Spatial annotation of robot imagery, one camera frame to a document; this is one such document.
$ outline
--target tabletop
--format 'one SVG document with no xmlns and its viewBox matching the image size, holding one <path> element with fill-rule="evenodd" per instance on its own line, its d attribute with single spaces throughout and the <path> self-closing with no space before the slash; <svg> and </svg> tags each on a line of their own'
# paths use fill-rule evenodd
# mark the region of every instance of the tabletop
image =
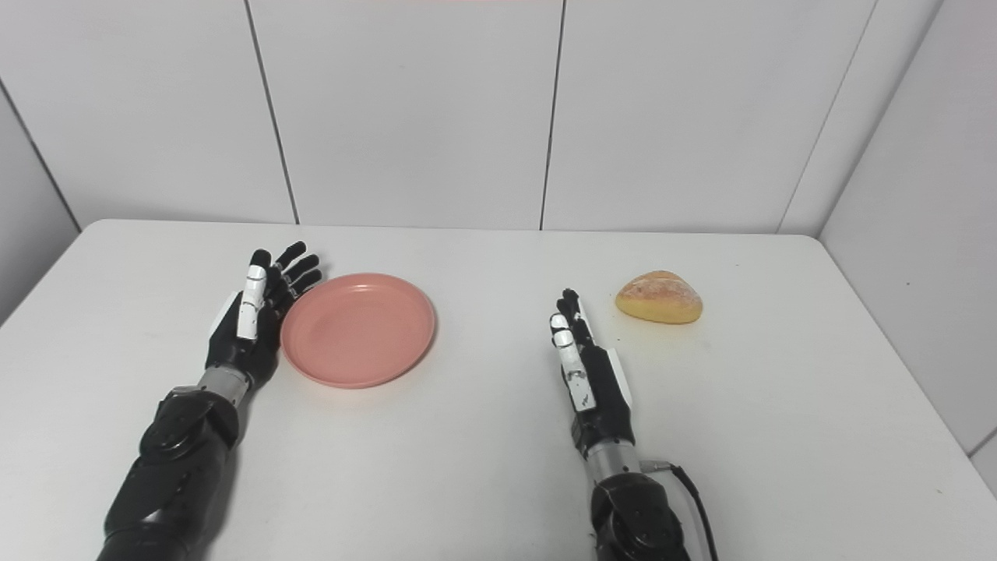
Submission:
<svg viewBox="0 0 997 561">
<path fill-rule="evenodd" d="M 326 387 L 282 361 L 249 403 L 204 560 L 594 559 L 547 320 L 566 286 L 633 392 L 643 457 L 696 481 L 722 559 L 997 558 L 997 500 L 822 246 L 795 236 L 103 221 L 0 328 L 0 543 L 93 559 L 158 401 L 197 381 L 256 248 L 419 286 L 438 330 L 404 376 Z M 664 325 L 613 304 L 666 269 Z M 705 559 L 691 501 L 658 476 Z"/>
</svg>

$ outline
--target prosthetic hand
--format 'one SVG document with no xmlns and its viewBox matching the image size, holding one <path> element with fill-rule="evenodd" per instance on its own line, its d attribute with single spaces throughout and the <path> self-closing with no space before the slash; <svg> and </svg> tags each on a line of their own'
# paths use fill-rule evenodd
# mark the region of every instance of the prosthetic hand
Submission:
<svg viewBox="0 0 997 561">
<path fill-rule="evenodd" d="M 98 561 L 180 561 L 201 539 L 229 452 L 239 403 L 277 367 L 280 325 L 299 296 L 322 279 L 318 258 L 298 242 L 273 264 L 252 256 L 245 289 L 208 342 L 204 376 L 160 402 L 105 520 Z"/>
<path fill-rule="evenodd" d="M 689 561 L 664 487 L 641 473 L 630 426 L 630 389 L 615 350 L 592 340 L 573 290 L 564 291 L 557 309 L 550 330 L 575 412 L 571 435 L 594 484 L 590 516 L 596 557 Z"/>
</svg>

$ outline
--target bread roll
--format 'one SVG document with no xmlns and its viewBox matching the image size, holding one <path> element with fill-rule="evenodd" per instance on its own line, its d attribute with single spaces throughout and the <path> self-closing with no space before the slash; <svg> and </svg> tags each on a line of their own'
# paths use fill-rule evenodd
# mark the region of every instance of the bread roll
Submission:
<svg viewBox="0 0 997 561">
<path fill-rule="evenodd" d="M 616 307 L 634 317 L 660 323 L 690 323 L 703 314 L 703 300 L 681 277 L 654 271 L 628 282 Z"/>
</svg>

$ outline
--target black cable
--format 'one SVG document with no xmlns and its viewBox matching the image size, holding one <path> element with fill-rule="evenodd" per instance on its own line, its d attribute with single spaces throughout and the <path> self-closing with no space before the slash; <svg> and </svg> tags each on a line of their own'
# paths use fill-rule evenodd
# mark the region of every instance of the black cable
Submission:
<svg viewBox="0 0 997 561">
<path fill-rule="evenodd" d="M 710 518 L 706 515 L 706 507 L 703 505 L 703 500 L 699 498 L 699 489 L 696 488 L 696 484 L 692 482 L 692 479 L 682 469 L 682 466 L 672 465 L 668 469 L 682 483 L 686 490 L 689 491 L 689 494 L 692 495 L 692 500 L 696 501 L 696 510 L 699 511 L 699 518 L 703 521 L 703 531 L 706 533 L 706 545 L 710 548 L 710 559 L 719 561 L 717 544 L 713 541 L 713 528 L 710 527 Z"/>
</svg>

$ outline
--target wall seam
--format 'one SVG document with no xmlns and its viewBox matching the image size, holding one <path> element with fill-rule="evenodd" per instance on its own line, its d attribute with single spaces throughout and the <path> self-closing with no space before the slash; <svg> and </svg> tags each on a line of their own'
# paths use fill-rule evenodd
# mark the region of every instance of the wall seam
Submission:
<svg viewBox="0 0 997 561">
<path fill-rule="evenodd" d="M 834 104 L 837 103 L 837 96 L 841 93 L 841 86 L 844 85 L 844 80 L 848 77 L 848 71 L 851 70 L 851 63 L 855 61 L 855 55 L 858 53 L 858 48 L 862 44 L 862 39 L 865 39 L 865 31 L 869 28 L 869 22 L 872 21 L 872 14 L 875 13 L 876 6 L 879 5 L 879 0 L 875 0 L 872 3 L 872 8 L 869 10 L 869 15 L 865 18 L 865 24 L 862 25 L 862 32 L 858 35 L 858 41 L 855 42 L 855 48 L 851 50 L 851 56 L 848 57 L 848 64 L 844 67 L 844 72 L 841 73 L 841 80 L 837 83 L 837 89 L 834 90 L 834 97 L 831 98 L 831 103 L 828 105 L 828 111 L 824 114 L 824 120 L 821 121 L 821 127 L 817 131 L 817 136 L 814 138 L 814 144 L 811 146 L 810 152 L 807 153 L 807 159 L 804 161 L 804 166 L 800 169 L 800 175 L 797 176 L 797 183 L 793 186 L 793 193 L 790 195 L 790 199 L 786 202 L 786 208 L 783 210 L 783 216 L 779 219 L 779 224 L 776 226 L 776 230 L 773 234 L 778 234 L 779 230 L 783 228 L 783 223 L 786 221 L 786 216 L 790 213 L 790 207 L 793 206 L 793 199 L 797 197 L 797 191 L 800 190 L 800 183 L 803 181 L 804 174 L 807 172 L 807 167 L 810 165 L 811 159 L 814 157 L 814 151 L 817 149 L 818 144 L 821 143 L 821 136 L 824 135 L 824 128 L 828 125 L 828 119 L 831 117 L 831 112 L 834 110 Z"/>
<path fill-rule="evenodd" d="M 889 110 L 889 106 L 893 103 L 893 98 L 896 97 L 896 92 L 900 90 L 900 85 L 903 83 L 903 79 L 907 76 L 907 71 L 910 70 L 910 65 L 914 62 L 914 58 L 917 56 L 917 52 L 921 50 L 921 45 L 924 43 L 924 38 L 927 37 L 928 31 L 934 24 L 935 18 L 938 16 L 938 11 L 941 10 L 941 5 L 945 0 L 938 0 L 935 4 L 934 11 L 928 17 L 927 24 L 921 31 L 921 36 L 917 38 L 917 44 L 910 51 L 910 56 L 907 58 L 906 64 L 903 65 L 903 70 L 900 71 L 900 75 L 896 80 L 896 84 L 893 85 L 893 89 L 889 92 L 889 96 L 886 97 L 886 103 L 882 105 L 882 110 L 875 119 L 875 124 L 869 130 L 868 136 L 865 138 L 865 142 L 862 143 L 861 149 L 858 151 L 858 156 L 855 161 L 851 163 L 851 169 L 848 170 L 848 174 L 845 176 L 844 181 L 841 183 L 840 189 L 837 192 L 837 197 L 834 198 L 834 203 L 831 205 L 831 210 L 828 212 L 828 217 L 825 218 L 824 223 L 821 225 L 821 230 L 818 232 L 818 238 L 824 235 L 824 228 L 827 227 L 828 222 L 831 220 L 831 215 L 834 214 L 834 209 L 837 208 L 837 204 L 841 201 L 841 196 L 844 195 L 844 190 L 851 183 L 851 177 L 855 174 L 855 170 L 858 169 L 858 164 L 862 161 L 862 157 L 865 156 L 865 151 L 869 147 L 869 143 L 872 142 L 872 138 L 875 136 L 877 130 L 879 130 L 879 124 L 882 123 L 883 117 L 886 116 L 886 111 Z"/>
<path fill-rule="evenodd" d="M 10 105 L 11 112 L 14 113 L 14 118 L 17 119 L 18 125 L 21 126 L 21 131 L 24 132 L 25 138 L 28 139 L 28 143 L 31 145 L 32 152 L 35 153 L 35 158 L 38 158 L 38 163 L 42 166 L 42 171 L 45 172 L 45 177 L 49 178 L 49 185 L 56 192 L 56 197 L 62 204 L 63 209 L 66 210 L 66 214 L 69 216 L 70 222 L 73 223 L 73 228 L 76 229 L 77 233 L 83 231 L 80 228 L 80 221 L 76 220 L 76 215 L 73 214 L 73 209 L 70 208 L 69 202 L 66 201 L 66 196 L 63 195 L 61 189 L 59 189 L 59 184 L 56 183 L 56 179 L 52 177 L 52 171 L 49 170 L 49 165 L 45 163 L 45 158 L 42 157 L 42 153 L 38 150 L 38 145 L 35 144 L 34 137 L 31 136 L 31 131 L 28 130 L 27 124 L 24 122 L 24 118 L 21 117 L 21 113 L 17 110 L 17 106 L 14 105 L 14 98 L 11 97 L 10 92 L 7 90 L 7 86 L 3 83 L 3 79 L 0 78 L 0 97 L 7 100 L 7 104 Z"/>
<path fill-rule="evenodd" d="M 973 446 L 968 452 L 966 452 L 966 455 L 972 458 L 973 456 L 976 455 L 976 452 L 979 452 L 981 449 L 983 449 L 983 446 L 986 446 L 991 440 L 994 439 L 995 436 L 997 436 L 997 426 L 995 426 L 993 430 L 991 430 L 986 436 L 984 436 L 983 440 L 980 440 L 979 444 Z"/>
<path fill-rule="evenodd" d="M 557 61 L 554 63 L 554 91 L 550 101 L 550 128 L 547 130 L 547 160 L 543 168 L 543 195 L 540 199 L 540 230 L 543 230 L 543 215 L 547 210 L 547 180 L 550 178 L 550 153 L 554 145 L 554 111 L 557 109 L 557 83 L 560 79 L 560 55 L 564 44 L 564 13 L 567 0 L 561 0 L 560 30 L 557 33 Z"/>
<path fill-rule="evenodd" d="M 252 48 L 256 53 L 256 65 L 259 67 L 259 78 L 263 83 L 263 94 L 266 96 L 266 107 L 270 112 L 270 123 L 273 125 L 273 137 L 277 141 L 277 154 L 280 156 L 280 169 L 284 172 L 284 185 L 287 186 L 287 198 L 291 203 L 291 214 L 294 216 L 294 224 L 300 225 L 301 219 L 298 217 L 298 204 L 294 199 L 294 189 L 291 187 L 291 175 L 287 171 L 287 158 L 284 155 L 284 143 L 280 139 L 280 127 L 277 126 L 277 114 L 273 110 L 273 98 L 270 96 L 270 83 L 266 79 L 266 69 L 263 68 L 263 54 L 259 49 L 259 38 L 256 36 L 256 24 L 252 19 L 252 9 L 249 7 L 249 0 L 242 0 L 246 8 L 246 19 L 249 22 L 249 34 L 252 36 Z"/>
</svg>

